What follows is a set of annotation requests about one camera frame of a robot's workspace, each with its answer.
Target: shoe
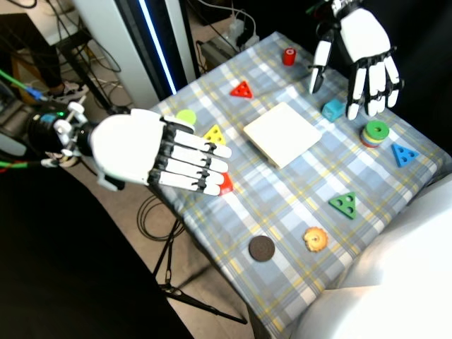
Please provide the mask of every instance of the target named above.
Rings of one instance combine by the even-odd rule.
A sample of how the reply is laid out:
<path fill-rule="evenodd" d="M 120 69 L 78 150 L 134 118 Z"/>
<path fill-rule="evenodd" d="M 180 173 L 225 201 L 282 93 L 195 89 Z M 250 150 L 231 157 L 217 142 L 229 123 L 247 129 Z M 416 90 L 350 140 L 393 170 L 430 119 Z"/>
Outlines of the shoe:
<path fill-rule="evenodd" d="M 64 89 L 61 94 L 54 95 L 47 93 L 50 100 L 60 102 L 62 104 L 68 104 L 71 101 L 76 101 L 88 93 L 87 85 L 79 85 L 77 83 L 70 83 L 69 81 L 64 81 Z"/>

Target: gray floor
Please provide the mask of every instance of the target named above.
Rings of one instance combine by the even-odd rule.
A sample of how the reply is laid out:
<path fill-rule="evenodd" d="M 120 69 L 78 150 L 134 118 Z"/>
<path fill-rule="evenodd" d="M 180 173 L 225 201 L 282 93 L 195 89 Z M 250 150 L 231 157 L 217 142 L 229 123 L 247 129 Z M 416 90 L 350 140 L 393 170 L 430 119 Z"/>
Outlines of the gray floor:
<path fill-rule="evenodd" d="M 194 26 L 192 30 L 194 40 L 207 41 L 214 36 L 215 32 L 209 27 L 205 28 L 197 24 L 193 18 L 191 18 L 191 23 Z M 228 25 L 229 20 L 215 24 L 217 29 L 220 30 L 226 29 Z M 93 69 L 98 78 L 104 81 L 116 80 L 112 72 L 101 68 L 97 64 L 93 64 Z M 66 72 L 64 75 L 68 79 L 76 79 L 76 76 L 72 72 Z M 112 87 L 111 85 L 106 85 L 105 89 L 108 92 Z M 117 105 L 129 103 L 129 96 L 123 88 L 115 89 L 111 98 Z M 89 119 L 99 121 L 106 117 L 105 112 L 96 106 L 91 94 L 88 95 L 84 106 L 85 113 Z M 123 191 L 113 193 L 98 186 L 95 177 L 81 165 L 69 169 L 69 172 L 91 190 L 112 216 L 119 229 L 143 259 L 147 267 L 153 269 L 162 250 L 163 243 L 152 242 L 146 239 L 141 235 L 136 226 L 136 213 L 143 200 L 150 195 L 149 191 L 145 187 L 129 184 Z M 168 233 L 173 222 L 174 217 L 164 206 L 157 208 L 148 218 L 148 226 L 156 234 Z M 200 269 L 208 267 L 208 270 L 202 276 L 184 288 L 185 293 L 190 294 L 202 302 L 211 304 L 220 311 L 237 316 L 242 314 L 248 318 L 243 301 L 219 272 L 209 264 L 207 258 L 194 246 L 190 236 L 186 232 L 174 241 L 172 262 L 172 282 L 174 285 L 184 282 Z M 159 274 L 157 279 L 159 282 L 163 282 L 163 270 L 160 271 L 161 274 Z M 249 324 L 242 325 L 235 323 L 173 300 L 169 302 L 196 339 L 247 339 L 254 337 Z"/>

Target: plaid tablecloth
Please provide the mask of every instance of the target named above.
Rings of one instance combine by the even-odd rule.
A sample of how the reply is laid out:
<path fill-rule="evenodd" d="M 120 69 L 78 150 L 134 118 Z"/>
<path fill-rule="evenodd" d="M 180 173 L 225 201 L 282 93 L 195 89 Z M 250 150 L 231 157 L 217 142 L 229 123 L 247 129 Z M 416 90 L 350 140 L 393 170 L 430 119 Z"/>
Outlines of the plaid tablecloth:
<path fill-rule="evenodd" d="M 283 66 L 282 52 L 297 49 L 296 64 Z M 333 98 L 345 101 L 347 80 L 328 69 L 320 91 L 307 91 L 312 55 L 279 33 L 189 84 L 153 108 L 162 114 L 192 109 L 196 133 L 218 124 L 232 149 L 234 192 L 221 197 L 164 188 L 163 194 L 227 279 L 277 338 L 288 338 L 295 320 L 417 192 L 450 167 L 450 157 L 389 110 L 378 114 L 391 128 L 379 148 L 364 147 L 359 133 L 368 118 L 345 117 L 330 123 L 321 114 Z M 252 100 L 230 96 L 247 80 Z M 286 102 L 314 125 L 321 140 L 284 169 L 269 165 L 242 129 L 279 102 Z M 414 162 L 399 168 L 393 142 L 416 150 Z M 328 204 L 356 193 L 357 217 L 348 219 Z M 328 233 L 328 247 L 307 250 L 308 227 Z M 267 262 L 249 255 L 248 245 L 264 234 L 275 242 Z"/>

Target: white square block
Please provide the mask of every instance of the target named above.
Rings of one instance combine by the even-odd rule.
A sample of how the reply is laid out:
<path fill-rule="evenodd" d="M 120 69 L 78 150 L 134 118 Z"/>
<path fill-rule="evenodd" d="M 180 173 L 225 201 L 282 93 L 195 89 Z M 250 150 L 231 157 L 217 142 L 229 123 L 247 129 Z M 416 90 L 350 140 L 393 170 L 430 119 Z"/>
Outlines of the white square block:
<path fill-rule="evenodd" d="M 313 146 L 322 136 L 285 102 L 246 125 L 244 132 L 270 162 L 280 169 Z"/>

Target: tripod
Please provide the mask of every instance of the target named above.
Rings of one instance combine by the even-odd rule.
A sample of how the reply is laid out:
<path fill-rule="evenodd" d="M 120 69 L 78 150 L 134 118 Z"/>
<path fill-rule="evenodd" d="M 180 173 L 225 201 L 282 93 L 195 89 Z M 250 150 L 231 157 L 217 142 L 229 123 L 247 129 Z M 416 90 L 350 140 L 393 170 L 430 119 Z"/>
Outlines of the tripod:
<path fill-rule="evenodd" d="M 179 302 L 183 302 L 185 304 L 191 305 L 198 309 L 203 309 L 204 311 L 213 313 L 216 316 L 222 316 L 223 318 L 236 321 L 237 323 L 243 323 L 243 324 L 248 323 L 248 321 L 246 321 L 246 319 L 237 318 L 235 316 L 231 316 L 224 312 L 218 311 L 215 307 L 204 304 L 203 302 L 200 302 L 199 300 L 194 299 L 193 297 L 190 297 L 189 295 L 186 295 L 178 287 L 174 287 L 171 285 L 172 243 L 174 242 L 174 233 L 176 232 L 178 222 L 179 222 L 178 220 L 176 220 L 174 222 L 171 232 L 169 233 L 168 240 L 165 242 L 165 246 L 163 247 L 162 253 L 160 254 L 160 257 L 157 261 L 157 265 L 155 266 L 155 270 L 153 273 L 154 278 L 157 278 L 157 272 L 160 269 L 160 266 L 162 265 L 165 254 L 168 251 L 168 261 L 167 261 L 167 271 L 165 274 L 165 284 L 159 284 L 159 287 L 162 290 L 162 292 L 168 298 L 175 299 Z"/>

